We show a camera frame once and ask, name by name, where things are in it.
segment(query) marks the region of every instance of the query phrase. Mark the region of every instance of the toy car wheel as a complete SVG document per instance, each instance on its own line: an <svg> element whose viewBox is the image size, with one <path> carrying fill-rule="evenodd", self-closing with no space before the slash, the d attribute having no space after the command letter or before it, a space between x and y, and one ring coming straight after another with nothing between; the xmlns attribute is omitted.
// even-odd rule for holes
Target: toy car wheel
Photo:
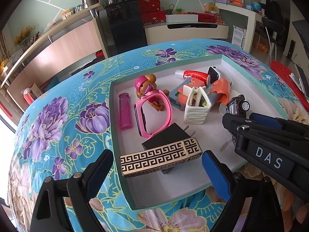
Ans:
<svg viewBox="0 0 309 232"><path fill-rule="evenodd" d="M247 112L250 109L250 104L248 101L243 100L240 102L239 108L242 112Z"/></svg>

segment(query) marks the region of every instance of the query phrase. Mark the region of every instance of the mint green box edge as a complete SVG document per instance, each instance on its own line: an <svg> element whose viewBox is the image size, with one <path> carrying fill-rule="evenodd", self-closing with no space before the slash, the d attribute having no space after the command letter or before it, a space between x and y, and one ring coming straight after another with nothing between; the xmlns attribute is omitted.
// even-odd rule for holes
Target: mint green box edge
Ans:
<svg viewBox="0 0 309 232"><path fill-rule="evenodd" d="M123 177L122 173L121 173L121 166L120 166L120 156L121 156L121 154L120 154L120 148L119 148L119 142L118 142L118 131L117 131L117 127L116 127L116 125L117 125L116 123L118 123L119 120L115 119L115 113L113 112L113 110L116 110L115 109L115 100L118 100L118 99L114 99L114 87L119 85L119 84L128 82L128 81L133 80L135 78L138 78L139 76L145 75L145 71L147 71L148 74L151 74L151 73L163 71L163 70L166 70L166 69L171 69L171 68L180 67L180 66L184 66L184 65L188 65L188 64L192 64L192 63L199 63L199 62L203 62L203 61L210 61L210 60L216 60L216 59L224 60L229 65L231 65L234 69L239 71L250 82L252 82L252 83L255 82L253 84L270 101L270 103L275 107L275 109L280 113L280 115L282 115L283 118L288 117L286 112L282 108L282 106L278 103L278 101L275 100L275 98L271 95L271 93L269 91L267 91L255 78L253 78L248 72L246 72L243 68L241 68L237 63L235 63L234 61L225 57L224 55L208 55L208 56L202 56L202 57L197 57L197 58L180 60L180 61L176 61L176 62L173 62L173 63L167 63L167 64L164 64L164 65L155 66L155 67L152 67L152 68L149 68L149 69L145 69L145 70L142 70L142 71L139 71L139 72L135 72L135 73L127 75L123 78L119 78L117 80L112 81L111 85L110 85L110 90L109 90L109 109L110 109L109 115L110 115L110 122L111 122L110 128L111 128L111 136L112 136L113 154L114 154L114 159L115 159L115 164L116 164L115 171L116 171L117 177L119 179L119 183L120 183L120 187L122 189L123 195L124 195L126 202L128 203L128 206L131 210L142 211L142 210L147 210L147 209L159 208L163 205L170 204L170 203L173 203L173 202L177 202L177 201L180 201L184 198L190 197L191 195L196 194L196 193L210 187L211 184L206 185L206 187L202 187L200 189L197 189L193 193L187 194L185 196L181 196L179 198L175 198L171 201L161 203L161 204L153 206L153 207L136 208L135 202L134 202L133 197L130 193L130 189L129 189L129 185L127 183L127 179L125 177ZM278 107L280 107L283 110L284 114L281 113L282 111L279 111L280 108L278 108ZM241 165L239 165L239 167L235 168L235 171L238 170L239 168L241 168L245 163L246 163L246 161L243 162Z"/></svg>

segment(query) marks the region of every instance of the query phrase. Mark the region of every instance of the flower vase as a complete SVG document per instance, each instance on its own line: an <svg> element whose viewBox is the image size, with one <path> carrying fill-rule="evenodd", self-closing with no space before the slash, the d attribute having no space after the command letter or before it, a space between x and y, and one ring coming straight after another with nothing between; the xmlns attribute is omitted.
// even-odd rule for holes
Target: flower vase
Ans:
<svg viewBox="0 0 309 232"><path fill-rule="evenodd" d="M29 41L29 37L22 40L20 45L22 46L23 50L26 51L31 46L31 43Z"/></svg>

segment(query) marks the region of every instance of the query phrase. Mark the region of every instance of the white wheel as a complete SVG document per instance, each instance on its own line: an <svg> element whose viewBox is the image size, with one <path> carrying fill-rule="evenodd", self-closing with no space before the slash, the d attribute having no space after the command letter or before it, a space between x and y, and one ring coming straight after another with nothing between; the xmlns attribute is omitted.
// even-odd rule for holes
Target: white wheel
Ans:
<svg viewBox="0 0 309 232"><path fill-rule="evenodd" d="M243 110L244 112L249 111L249 109L250 109L250 104L249 104L249 102L247 102L247 101L241 102L241 108L242 108L242 110Z"/></svg>

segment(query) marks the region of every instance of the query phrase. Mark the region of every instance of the black toy car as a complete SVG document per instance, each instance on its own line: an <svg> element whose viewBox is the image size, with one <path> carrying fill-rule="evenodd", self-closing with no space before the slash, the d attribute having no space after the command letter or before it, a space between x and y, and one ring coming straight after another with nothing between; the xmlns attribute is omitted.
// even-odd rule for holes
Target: black toy car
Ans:
<svg viewBox="0 0 309 232"><path fill-rule="evenodd" d="M226 110L227 113L237 115L239 117L247 117L246 112L249 111L250 104L245 100L245 96L240 94L237 97L234 97L227 103Z"/></svg>

